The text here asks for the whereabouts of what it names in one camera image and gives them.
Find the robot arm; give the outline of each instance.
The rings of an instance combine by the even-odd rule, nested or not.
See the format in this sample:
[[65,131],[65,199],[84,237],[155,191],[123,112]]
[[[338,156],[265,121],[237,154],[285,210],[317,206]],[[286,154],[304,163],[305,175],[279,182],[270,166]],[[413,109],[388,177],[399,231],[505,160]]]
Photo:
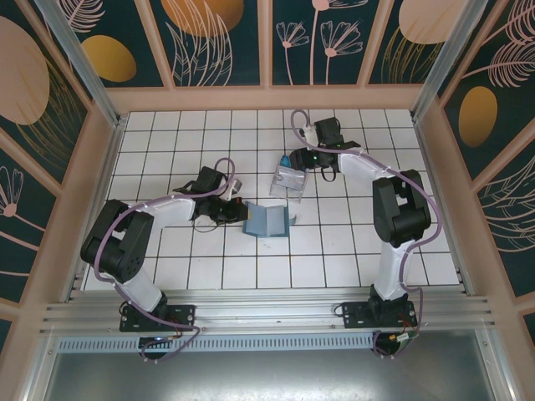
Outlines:
[[[203,167],[196,181],[174,191],[185,195],[207,193],[219,188],[223,178],[223,173]],[[99,263],[100,275],[112,279],[142,309],[165,319],[166,296],[142,269],[150,236],[159,235],[162,228],[178,221],[193,221],[201,215],[209,216],[216,224],[246,220],[248,210],[242,198],[232,198],[240,187],[240,181],[234,180],[222,195],[169,199],[131,213],[107,241]],[[94,265],[105,233],[128,208],[119,200],[106,202],[82,246],[80,255],[84,261]]]

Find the white tile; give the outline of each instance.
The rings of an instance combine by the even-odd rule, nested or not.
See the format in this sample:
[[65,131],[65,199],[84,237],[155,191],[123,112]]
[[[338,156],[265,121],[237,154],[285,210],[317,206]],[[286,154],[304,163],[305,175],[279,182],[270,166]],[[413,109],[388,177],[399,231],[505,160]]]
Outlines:
[[178,131],[175,150],[196,150],[202,149],[202,131]]
[[[331,169],[325,171],[325,176],[328,180],[333,179],[333,171]],[[346,196],[344,176],[341,174],[336,175],[336,179],[333,182],[327,182],[321,176],[316,174],[316,186],[318,187],[318,196]]]
[[178,129],[204,129],[206,111],[183,111]]
[[284,152],[281,150],[259,150],[258,151],[258,172],[274,173]]
[[158,111],[154,118],[152,129],[178,129],[178,120],[181,117],[180,111]]
[[121,152],[146,152],[149,145],[150,131],[126,131]]
[[242,188],[237,193],[241,198],[257,197],[257,175],[256,174],[236,174],[234,178],[242,182]]
[[231,159],[238,174],[257,172],[257,152],[250,150],[232,150]]
[[289,288],[289,256],[258,258],[258,288]]
[[292,255],[321,255],[319,226],[290,227],[290,250]]
[[399,169],[398,160],[395,157],[395,152],[392,149],[373,149],[370,150],[369,155],[393,169]]
[[426,170],[424,158],[422,157],[419,149],[402,149],[396,150],[395,153],[398,155],[401,170]]
[[[436,231],[436,224],[431,224],[431,226],[424,231],[423,240],[430,238]],[[446,239],[446,233],[444,228],[442,228],[439,236],[429,244],[425,244],[420,247],[422,252],[449,252],[450,247],[448,246],[448,241]]]
[[345,177],[345,187],[348,191],[348,196],[372,196],[372,185],[365,185],[357,177]]
[[325,287],[324,259],[321,256],[292,256],[292,288]]
[[147,153],[143,174],[170,174],[173,152]]
[[154,283],[161,290],[185,290],[189,269],[189,257],[161,257],[156,265]]
[[361,148],[366,149],[366,140],[364,139],[364,130],[361,128],[342,128],[340,133],[345,142],[355,141]]
[[419,149],[418,138],[414,128],[390,128],[396,149]]
[[331,109],[311,109],[308,113],[310,114],[310,122],[312,124],[322,119],[334,117],[334,110]]
[[115,167],[116,175],[136,175],[143,171],[145,153],[119,153]]
[[201,163],[201,152],[176,152],[171,173],[198,174]]
[[394,149],[388,128],[365,128],[364,134],[369,149]]
[[362,121],[358,110],[335,110],[334,115],[340,122],[342,128],[361,128]]
[[159,256],[189,256],[192,228],[164,228],[161,232]]
[[192,256],[223,256],[223,244],[225,241],[225,229],[199,232],[193,231]]
[[325,276],[327,277],[327,287],[360,286],[356,256],[326,256]]
[[223,288],[256,288],[256,257],[225,257]]
[[222,285],[222,257],[192,257],[190,264],[190,290],[218,290]]
[[409,110],[385,110],[390,127],[412,127]]
[[422,171],[420,172],[420,176],[421,182],[424,185],[424,191],[427,192],[428,195],[433,195],[433,187],[431,186],[431,182],[429,181],[429,175]]
[[303,198],[315,198],[318,195],[315,176],[314,173],[307,173],[307,182],[304,186]]
[[425,276],[424,262],[421,260],[421,254],[416,253],[410,259],[409,276],[407,277],[408,286],[427,286],[427,277]]
[[204,131],[202,150],[228,150],[231,143],[231,131],[213,129]]
[[258,148],[260,150],[284,150],[284,130],[259,129]]
[[[292,123],[290,121],[292,116],[293,110],[284,110],[284,128],[291,129]],[[305,124],[306,120],[304,116],[301,113],[295,114],[295,126],[296,128],[302,128]]]
[[315,199],[302,199],[301,203],[288,203],[290,218],[297,216],[296,226],[319,224],[318,202]]
[[168,175],[144,175],[138,199],[155,199],[167,195]]
[[349,198],[349,213],[353,224],[373,224],[374,199]]
[[127,131],[147,131],[152,129],[154,111],[133,111],[128,117]]
[[140,181],[140,175],[116,175],[111,183],[108,199],[118,199],[120,201],[137,199]]
[[[228,150],[226,151],[212,151],[212,152],[202,152],[201,157],[201,167],[210,167],[211,169],[215,168],[216,163],[219,159],[222,159],[223,157],[228,157]],[[227,173],[229,171],[228,167],[228,161],[222,161],[217,166],[217,171],[221,171],[222,173]]]
[[146,257],[143,261],[143,270],[147,273],[147,276],[150,278],[151,282],[154,282],[154,275],[156,271],[156,258],[155,257]]
[[173,151],[176,144],[176,131],[152,131],[149,152]]
[[283,111],[258,110],[258,128],[283,128]]
[[233,129],[231,150],[256,150],[257,131],[255,129]]
[[431,286],[459,284],[457,272],[449,253],[422,254]]
[[289,255],[288,238],[272,237],[257,238],[257,249],[259,256],[268,255]]
[[256,237],[243,234],[241,227],[227,227],[225,233],[225,256],[253,256],[256,254]]
[[258,197],[259,198],[269,198],[269,189],[271,188],[271,181],[273,174],[258,174]]
[[321,238],[325,255],[354,254],[353,232],[350,225],[321,225]]
[[147,244],[147,257],[157,257],[160,249],[161,230],[153,230],[150,233],[149,243]]
[[231,128],[231,110],[209,110],[206,112],[205,129]]
[[357,254],[381,253],[382,241],[375,232],[375,227],[373,225],[353,226],[353,235]]
[[379,274],[380,255],[357,255],[360,285],[371,286]]
[[233,110],[232,111],[233,129],[256,129],[257,128],[257,111],[256,110]]
[[349,208],[346,198],[319,198],[321,224],[349,224]]
[[388,128],[384,110],[360,110],[360,117],[365,128]]
[[284,145],[289,152],[296,149],[304,148],[303,142],[299,141],[291,129],[284,130]]

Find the yellow oval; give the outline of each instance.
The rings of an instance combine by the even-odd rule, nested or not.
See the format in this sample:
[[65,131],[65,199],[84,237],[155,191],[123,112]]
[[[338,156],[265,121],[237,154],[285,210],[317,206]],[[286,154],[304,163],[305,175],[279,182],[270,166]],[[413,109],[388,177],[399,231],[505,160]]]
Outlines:
[[235,28],[243,15],[243,0],[161,0],[167,16],[182,31],[198,37],[215,36],[216,31],[210,29],[210,18],[205,5],[210,8],[214,17],[219,15],[227,31]]
[[435,44],[448,39],[466,0],[404,0],[400,31],[412,43]]
[[15,124],[33,124],[50,93],[47,60],[32,37],[0,17],[0,115]]
[[82,42],[94,70],[104,79],[124,82],[134,78],[134,56],[124,44],[109,36],[95,35]]
[[485,142],[491,134],[498,114],[494,93],[483,86],[476,86],[462,100],[459,113],[459,134],[462,141],[472,148]]

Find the flower illustration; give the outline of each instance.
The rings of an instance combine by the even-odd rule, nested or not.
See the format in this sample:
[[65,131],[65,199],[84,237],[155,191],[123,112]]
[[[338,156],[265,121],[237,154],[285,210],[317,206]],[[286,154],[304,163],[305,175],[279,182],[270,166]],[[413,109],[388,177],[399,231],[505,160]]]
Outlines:
[[327,56],[326,85],[329,84],[329,64],[332,57],[345,56],[362,51],[363,43],[358,42],[360,38],[358,26],[359,22],[353,24],[339,23],[333,32],[332,21],[321,24],[321,39]]
[[290,85],[293,85],[293,80],[290,72],[290,63],[288,61],[288,49],[307,44],[309,38],[308,36],[305,36],[305,33],[306,31],[303,27],[303,23],[289,23],[287,27],[286,23],[277,24],[278,38],[281,39],[281,43],[284,47],[284,54],[286,56],[286,70],[288,71]]
[[24,175],[13,169],[12,178],[8,169],[0,167],[0,216],[13,217],[17,214],[17,203],[23,190]]
[[312,0],[313,7],[318,11],[326,11],[330,8],[352,8],[364,6],[368,0]]
[[310,84],[314,85],[314,44],[316,43],[316,27],[318,25],[318,14],[320,11],[329,9],[353,8],[364,6],[368,0],[312,0],[315,8],[314,21],[312,24],[312,42],[310,43]]

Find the cable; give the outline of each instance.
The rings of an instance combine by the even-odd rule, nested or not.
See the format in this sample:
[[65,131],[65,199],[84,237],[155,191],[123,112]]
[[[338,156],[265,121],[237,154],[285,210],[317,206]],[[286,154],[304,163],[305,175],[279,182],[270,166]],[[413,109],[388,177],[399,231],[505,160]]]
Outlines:
[[[159,319],[158,317],[156,316],[153,316],[151,315],[149,312],[147,312],[145,309],[143,309],[142,307],[140,307],[137,303],[135,303],[132,298],[129,297],[129,295],[127,293],[125,293],[119,286],[115,285],[115,280],[114,279],[109,279],[109,278],[104,278],[100,275],[100,272],[99,272],[99,264],[100,264],[100,259],[102,258],[102,252],[104,251],[104,248],[106,246],[106,243],[108,242],[108,240],[110,239],[111,235],[113,234],[114,232],[114,229],[130,214],[130,213],[133,213],[134,211],[139,211],[139,210],[143,210],[143,209],[147,209],[151,206],[157,206],[159,205],[161,202],[164,202],[164,201],[169,201],[169,200],[174,200],[174,199],[196,199],[196,198],[204,198],[206,196],[210,196],[210,195],[216,195],[219,193],[219,195],[222,193],[221,191],[225,190],[229,183],[234,179],[234,173],[236,171],[236,165],[234,165],[234,162],[228,158],[228,157],[222,157],[221,159],[219,159],[217,162],[216,162],[216,165],[214,166],[214,170],[217,170],[217,167],[219,166],[219,164],[222,162],[222,161],[227,161],[228,164],[232,167],[232,173],[229,175],[229,180],[227,182],[225,182],[225,184],[223,184],[221,187],[217,188],[216,190],[211,190],[210,192],[207,192],[207,193],[204,193],[204,194],[188,194],[188,195],[184,195],[184,194],[172,194],[172,195],[166,195],[166,196],[162,196],[161,198],[156,198],[156,199],[153,199],[153,200],[149,200],[147,202],[143,202],[143,203],[140,203],[139,205],[135,205],[135,206],[132,206],[131,208],[129,208],[128,210],[124,211],[123,213],[121,213],[113,223],[111,223],[111,226],[110,228],[107,230],[107,232],[104,234],[104,237],[102,238],[102,242],[100,242],[100,246],[99,246],[99,249],[97,250],[97,253],[96,253],[96,256],[94,258],[94,266],[93,266],[93,270],[94,270],[94,276],[97,280],[99,280],[100,282],[109,282],[114,288],[115,290],[119,293],[119,295],[121,295],[123,297],[123,299],[125,299],[129,305],[131,305],[132,307],[134,307],[135,309],[138,310],[139,313],[141,313],[143,316],[145,317],[148,317],[150,320],[153,320],[154,322],[158,322],[160,324],[165,324],[166,326],[169,326],[169,327],[173,327],[173,328],[179,328],[179,329],[185,329],[185,330],[196,330],[195,334],[193,334],[187,341],[185,341],[178,349],[176,349],[175,351],[171,352],[171,353],[167,353],[166,355],[164,355],[163,357],[159,358],[159,359],[155,359],[155,360],[152,360],[152,359],[148,359],[146,356],[145,356],[145,352],[144,352],[144,349],[146,349],[146,347],[144,347],[144,349],[141,350],[141,356],[144,358],[145,362],[148,363],[149,361],[151,361],[152,363],[158,363],[158,361],[160,362],[164,362],[168,359],[171,359],[173,358],[175,355],[177,355],[180,351],[182,351],[182,349],[184,349],[185,347],[187,347],[198,335],[199,333],[201,332],[201,328],[200,327],[197,327],[197,326],[190,326],[190,325],[186,325],[186,324],[180,324],[180,323],[173,323],[173,322],[167,322],[166,320],[163,320],[163,319]],[[157,341],[157,342],[152,342],[152,343],[168,343],[169,340],[161,340],[161,341]]]
[[[416,249],[417,247],[425,245],[425,244],[428,244],[431,241],[434,241],[440,235],[440,233],[442,231],[442,218],[441,218],[441,213],[438,210],[438,206],[431,199],[431,197],[426,194],[426,192],[423,190],[423,188],[421,188],[419,185],[417,185],[413,180],[411,180],[410,178],[405,177],[400,172],[398,172],[396,170],[392,170],[390,167],[387,167],[386,165],[383,165],[378,160],[374,159],[373,157],[371,157],[370,155],[365,153],[363,150],[355,151],[355,150],[327,149],[327,148],[319,148],[318,146],[314,146],[314,145],[309,144],[306,140],[301,138],[301,135],[299,134],[299,130],[295,126],[295,114],[297,114],[297,113],[300,113],[300,114],[302,114],[304,116],[307,127],[310,126],[310,118],[308,117],[308,114],[304,110],[301,110],[301,109],[294,110],[292,112],[291,116],[290,116],[290,122],[292,124],[293,133],[295,134],[295,136],[298,137],[298,140],[300,140],[303,144],[305,144],[305,146],[307,146],[310,149],[317,150],[319,152],[333,153],[333,154],[343,154],[343,153],[345,153],[345,154],[350,154],[350,155],[356,155],[358,157],[362,157],[363,159],[366,159],[367,161],[373,163],[374,165],[376,165],[377,167],[379,167],[383,171],[387,171],[387,172],[395,175],[396,177],[402,179],[407,184],[411,185],[415,190],[420,192],[420,194],[425,198],[427,203],[429,203],[429,205],[431,206],[431,209],[433,209],[433,211],[435,212],[435,214],[436,214],[436,222],[437,222],[435,233],[432,236],[430,236],[429,238],[427,238],[425,240],[418,241],[418,242],[412,244],[411,246],[409,246],[407,248],[407,250],[405,251],[405,254],[403,255],[403,257],[401,258],[401,263],[400,263],[399,282],[400,282],[401,288],[403,288],[407,292],[418,292],[420,294],[420,305],[419,305],[419,308],[418,308],[419,309],[418,310],[418,324],[416,325],[416,328],[415,328],[416,334],[418,334],[420,332],[421,318],[422,318],[422,315],[423,315],[423,312],[424,312],[424,310],[423,310],[423,307],[424,307],[424,290],[421,287],[408,288],[404,283],[403,273],[405,272],[405,264],[407,262],[407,258],[409,257],[409,254],[414,249]],[[378,356],[380,356],[380,351],[382,351],[382,350],[380,350],[380,348],[377,348],[377,344],[376,344],[377,343],[377,337],[380,335],[380,333],[381,333],[381,331],[379,330],[374,335],[374,353],[376,355],[378,355]],[[401,352],[403,352],[405,350],[406,350],[406,347],[403,350],[401,350],[400,352],[398,352],[397,354],[399,355]]]

